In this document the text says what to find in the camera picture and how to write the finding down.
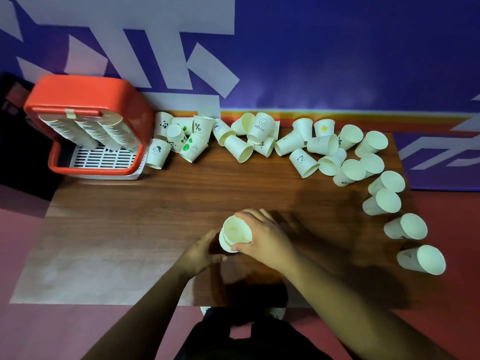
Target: wooden table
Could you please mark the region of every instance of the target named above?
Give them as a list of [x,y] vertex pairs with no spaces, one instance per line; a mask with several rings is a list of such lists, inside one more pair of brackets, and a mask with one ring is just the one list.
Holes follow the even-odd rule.
[[[388,138],[380,156],[386,170],[403,174]],[[348,157],[356,158],[353,149]],[[264,208],[302,252],[364,295],[388,308],[431,303],[441,289],[439,279],[396,262],[399,250],[417,243],[391,240],[383,232],[384,223],[399,214],[371,217],[362,211],[374,179],[347,187],[318,171],[301,179],[288,157],[275,152],[268,159],[254,152],[240,164],[213,136],[195,163],[171,153],[164,169],[146,167],[137,181],[66,178],[12,302],[134,304],[197,237],[220,228],[236,211]],[[414,212],[408,188],[400,197],[400,214]],[[290,307],[306,305],[278,272],[235,254],[190,281],[180,304],[286,301]]]

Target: hand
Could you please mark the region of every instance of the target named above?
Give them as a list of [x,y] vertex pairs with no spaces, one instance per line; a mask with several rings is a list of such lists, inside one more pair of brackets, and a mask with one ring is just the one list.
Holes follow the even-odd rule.
[[210,242],[216,236],[217,230],[210,230],[201,238],[190,244],[183,254],[178,258],[175,265],[181,269],[183,273],[193,278],[207,269],[214,263],[219,263],[226,259],[226,255],[208,253]]
[[298,252],[279,224],[263,208],[260,211],[243,210],[235,216],[250,227],[252,240],[249,243],[235,244],[232,250],[247,254],[282,273]]

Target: right hand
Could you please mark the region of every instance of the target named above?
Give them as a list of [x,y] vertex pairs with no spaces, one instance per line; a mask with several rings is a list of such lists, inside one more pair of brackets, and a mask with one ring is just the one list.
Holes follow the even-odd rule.
[[249,243],[235,244],[232,250],[249,255],[282,273],[298,252],[279,224],[263,208],[259,211],[243,210],[235,216],[250,227],[252,240]]

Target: left hand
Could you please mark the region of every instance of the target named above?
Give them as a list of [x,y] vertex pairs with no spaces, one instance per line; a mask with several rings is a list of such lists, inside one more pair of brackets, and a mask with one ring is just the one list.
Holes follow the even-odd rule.
[[175,263],[189,278],[195,277],[207,269],[208,266],[227,258],[226,255],[211,255],[208,253],[210,242],[212,242],[216,234],[217,230],[208,231],[201,238],[190,244]]

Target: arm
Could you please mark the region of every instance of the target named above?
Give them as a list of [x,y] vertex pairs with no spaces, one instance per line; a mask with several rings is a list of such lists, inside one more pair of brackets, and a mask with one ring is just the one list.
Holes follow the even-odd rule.
[[265,211],[237,212],[251,228],[251,243],[238,250],[283,274],[337,337],[365,360],[453,359],[393,313],[370,303],[299,253]]
[[212,230],[191,244],[153,287],[113,325],[82,360],[153,360],[187,282],[225,255],[209,255]]

